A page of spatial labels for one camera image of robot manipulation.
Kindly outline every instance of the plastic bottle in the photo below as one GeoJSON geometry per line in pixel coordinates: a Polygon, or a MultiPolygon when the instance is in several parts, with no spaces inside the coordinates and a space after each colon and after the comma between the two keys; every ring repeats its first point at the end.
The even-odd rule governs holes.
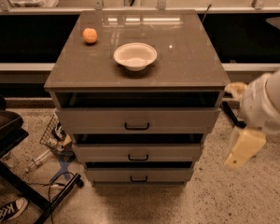
{"type": "Polygon", "coordinates": [[[53,153],[48,149],[47,151],[40,154],[36,159],[32,158],[32,163],[27,168],[25,168],[25,172],[31,173],[32,171],[36,170],[52,155],[53,153]]]}

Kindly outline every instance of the speckled concrete floor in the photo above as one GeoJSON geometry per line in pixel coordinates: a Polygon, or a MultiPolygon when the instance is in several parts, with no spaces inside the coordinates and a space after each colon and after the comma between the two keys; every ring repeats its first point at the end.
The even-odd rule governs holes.
{"type": "MultiPolygon", "coordinates": [[[[48,183],[60,169],[56,158],[49,159],[30,174],[26,174],[24,168],[32,157],[46,149],[39,142],[53,115],[53,105],[43,99],[13,100],[8,101],[8,108],[22,115],[23,128],[30,134],[13,150],[20,159],[13,172],[28,183],[48,183]]],[[[85,187],[74,188],[62,201],[53,214],[54,223],[280,223],[280,135],[269,136],[255,158],[241,169],[229,172],[221,163],[231,130],[230,121],[221,113],[214,130],[207,136],[194,175],[185,187],[93,188],[82,166],[72,162],[68,170],[82,174],[85,187]]],[[[48,197],[48,187],[33,187],[48,197]]],[[[0,178],[0,205],[17,194],[0,178]]],[[[8,223],[34,223],[39,215],[38,207],[30,203],[20,217],[8,223]]]]}

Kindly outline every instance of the cabinet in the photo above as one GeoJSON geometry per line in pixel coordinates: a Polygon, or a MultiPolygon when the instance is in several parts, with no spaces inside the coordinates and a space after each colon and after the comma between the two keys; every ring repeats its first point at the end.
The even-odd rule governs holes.
{"type": "Polygon", "coordinates": [[[93,185],[186,184],[229,79],[195,11],[83,11],[45,84],[93,185]],[[96,29],[86,45],[81,33],[96,29]],[[145,70],[113,59],[143,42],[145,70]]]}

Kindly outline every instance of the drawer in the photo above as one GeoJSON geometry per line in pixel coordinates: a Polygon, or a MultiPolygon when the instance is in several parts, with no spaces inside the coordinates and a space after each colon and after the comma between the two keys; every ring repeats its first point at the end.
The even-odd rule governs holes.
{"type": "Polygon", "coordinates": [[[100,184],[180,184],[193,174],[192,162],[87,162],[85,175],[100,184]]]}
{"type": "Polygon", "coordinates": [[[77,160],[87,161],[198,161],[201,144],[73,145],[77,160]]]}
{"type": "Polygon", "coordinates": [[[210,133],[218,108],[57,109],[67,133],[210,133]]]}

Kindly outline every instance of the shoelace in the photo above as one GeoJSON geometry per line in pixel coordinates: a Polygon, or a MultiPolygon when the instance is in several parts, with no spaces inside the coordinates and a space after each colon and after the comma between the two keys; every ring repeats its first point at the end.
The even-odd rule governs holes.
{"type": "Polygon", "coordinates": [[[0,222],[4,219],[4,217],[7,214],[14,213],[14,212],[15,212],[15,209],[14,209],[14,206],[12,203],[0,208],[0,222]]]}

